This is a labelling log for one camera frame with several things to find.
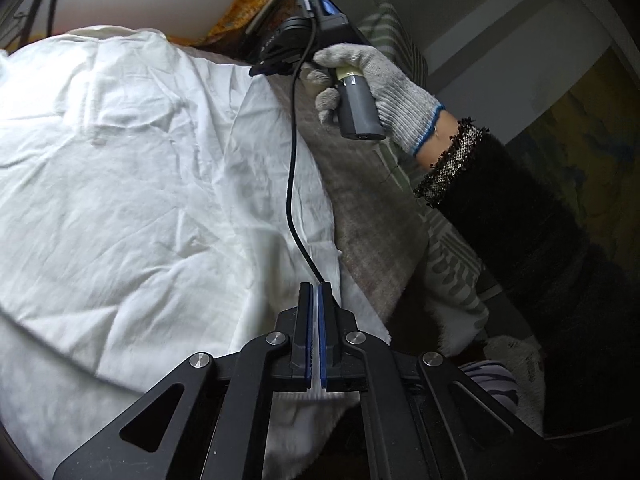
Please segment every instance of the gloved hand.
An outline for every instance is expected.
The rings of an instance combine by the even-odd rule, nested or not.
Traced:
[[[415,156],[434,133],[444,107],[375,47],[335,44],[317,52],[314,61],[326,68],[359,68],[371,88],[382,127],[405,152]],[[311,84],[331,84],[331,79],[319,70],[307,72],[306,80]],[[316,96],[316,109],[323,123],[331,120],[339,103],[340,94],[335,88],[326,88]]]

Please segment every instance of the black fuzzy sweater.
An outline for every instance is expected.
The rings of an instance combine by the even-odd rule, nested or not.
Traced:
[[[545,433],[633,416],[640,289],[572,214],[471,120],[460,121],[451,149],[415,192],[465,237],[542,345]]]

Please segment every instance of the green striped cloth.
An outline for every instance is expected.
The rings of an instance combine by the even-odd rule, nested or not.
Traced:
[[[383,2],[358,28],[411,81],[425,87],[427,62],[391,3]],[[379,142],[376,152],[388,169],[389,178],[404,192],[411,193],[426,174],[412,156],[390,139]],[[422,280],[434,296],[426,307],[440,325],[440,350],[447,355],[457,354],[484,327],[488,316],[476,293],[482,261],[442,213],[420,202],[420,217],[430,240]]]

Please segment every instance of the wrinkled white fabric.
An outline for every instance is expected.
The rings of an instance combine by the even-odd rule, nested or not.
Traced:
[[[312,277],[286,225],[289,149],[266,78],[157,31],[91,27],[0,57],[0,309],[5,331],[52,351],[34,370],[68,367],[71,388],[31,393],[50,428],[74,385],[85,412],[110,406],[85,421],[86,439],[191,353],[235,352],[295,304]],[[331,205],[300,138],[292,209],[339,300]],[[358,308],[361,328],[388,338]],[[356,401],[309,395],[274,400],[271,427],[290,431],[270,430],[266,476],[300,471]],[[13,409],[28,434],[38,415],[0,396],[3,421]],[[53,459],[33,446],[48,478]]]

